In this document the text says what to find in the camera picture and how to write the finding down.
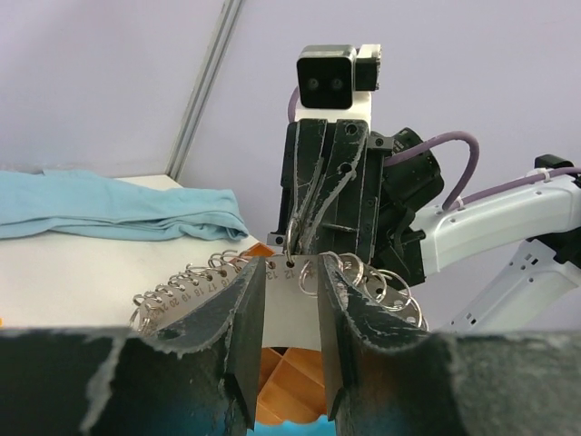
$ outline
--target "screw hole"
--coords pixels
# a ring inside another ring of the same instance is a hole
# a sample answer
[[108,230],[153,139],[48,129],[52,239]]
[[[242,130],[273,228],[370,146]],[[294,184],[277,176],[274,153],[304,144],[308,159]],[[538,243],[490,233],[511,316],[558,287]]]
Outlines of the screw hole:
[[341,166],[339,167],[339,172],[341,174],[346,174],[346,173],[350,173],[351,170],[353,169],[353,167],[349,164],[349,163],[342,163]]
[[355,124],[347,124],[345,126],[345,132],[347,134],[356,134],[358,131],[357,125]]

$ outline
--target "blue towel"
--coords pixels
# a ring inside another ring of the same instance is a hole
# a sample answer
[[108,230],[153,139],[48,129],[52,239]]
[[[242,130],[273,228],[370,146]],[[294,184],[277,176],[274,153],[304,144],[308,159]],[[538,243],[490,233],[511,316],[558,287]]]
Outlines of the blue towel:
[[157,191],[86,171],[0,171],[0,239],[49,230],[130,241],[248,236],[230,190]]

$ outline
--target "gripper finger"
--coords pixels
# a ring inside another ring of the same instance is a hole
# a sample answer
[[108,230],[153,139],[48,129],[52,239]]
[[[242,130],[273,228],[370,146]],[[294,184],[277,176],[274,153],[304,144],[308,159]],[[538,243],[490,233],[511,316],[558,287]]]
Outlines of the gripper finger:
[[265,261],[194,312],[130,329],[0,331],[6,434],[246,435],[260,374]]
[[428,333],[328,256],[318,297],[327,411],[340,436],[577,434],[581,334]]

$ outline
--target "table surface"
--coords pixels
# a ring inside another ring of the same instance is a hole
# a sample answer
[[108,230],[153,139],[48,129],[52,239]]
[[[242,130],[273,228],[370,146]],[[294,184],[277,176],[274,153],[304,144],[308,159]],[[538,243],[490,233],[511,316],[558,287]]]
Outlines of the table surface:
[[[165,175],[124,178],[165,190]],[[257,240],[115,241],[47,232],[0,241],[0,318],[5,328],[128,325],[136,293],[183,270],[206,265],[212,253],[245,250]]]

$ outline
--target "gray wall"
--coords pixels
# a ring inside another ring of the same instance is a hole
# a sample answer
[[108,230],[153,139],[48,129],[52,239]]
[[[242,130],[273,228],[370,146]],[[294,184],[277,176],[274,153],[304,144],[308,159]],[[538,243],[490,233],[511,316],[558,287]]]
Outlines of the gray wall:
[[[310,44],[381,43],[374,130],[473,133],[482,152],[466,193],[523,175],[539,154],[581,164],[580,40],[577,0],[247,0],[179,182],[233,188],[256,237],[275,229],[286,105],[297,56]],[[447,193],[467,148],[448,144],[436,155]],[[454,265],[421,286],[431,324],[461,310],[513,249]],[[535,326],[581,327],[579,307],[572,294]]]
[[221,7],[0,2],[0,169],[164,173]]

